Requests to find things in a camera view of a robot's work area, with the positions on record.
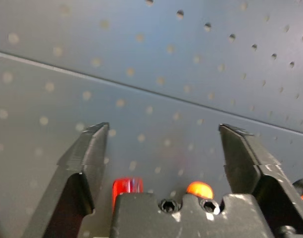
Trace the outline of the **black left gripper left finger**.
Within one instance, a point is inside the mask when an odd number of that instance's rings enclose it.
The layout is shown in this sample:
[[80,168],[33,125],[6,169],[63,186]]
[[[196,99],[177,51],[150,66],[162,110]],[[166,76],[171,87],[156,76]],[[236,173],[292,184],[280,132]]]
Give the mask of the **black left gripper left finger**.
[[26,238],[76,238],[95,211],[104,175],[109,124],[89,126],[62,155],[26,227]]

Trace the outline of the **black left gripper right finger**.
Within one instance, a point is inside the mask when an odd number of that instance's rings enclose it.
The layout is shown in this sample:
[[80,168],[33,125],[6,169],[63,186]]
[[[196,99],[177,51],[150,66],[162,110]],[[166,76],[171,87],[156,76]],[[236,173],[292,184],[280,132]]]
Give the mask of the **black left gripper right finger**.
[[274,235],[303,235],[303,178],[291,182],[246,130],[220,124],[219,132],[232,193],[252,195]]

